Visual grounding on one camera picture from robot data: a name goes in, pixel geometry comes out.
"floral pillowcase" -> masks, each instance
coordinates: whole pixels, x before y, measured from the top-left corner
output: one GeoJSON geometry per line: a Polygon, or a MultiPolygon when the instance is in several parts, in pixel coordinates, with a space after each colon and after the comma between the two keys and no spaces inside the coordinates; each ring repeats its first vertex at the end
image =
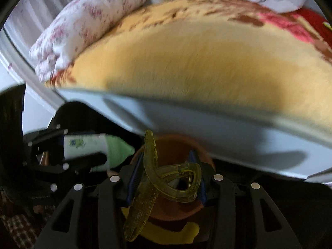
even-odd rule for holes
{"type": "Polygon", "coordinates": [[[73,0],[30,49],[40,81],[66,69],[86,47],[146,0],[73,0]]]}

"yellow blanket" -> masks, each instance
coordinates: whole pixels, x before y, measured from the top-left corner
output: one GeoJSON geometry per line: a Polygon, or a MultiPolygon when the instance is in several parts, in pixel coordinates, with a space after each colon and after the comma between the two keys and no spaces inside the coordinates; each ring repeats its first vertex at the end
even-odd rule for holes
{"type": "Polygon", "coordinates": [[[47,86],[171,101],[332,146],[332,52],[296,14],[168,0],[124,18],[47,86]]]}

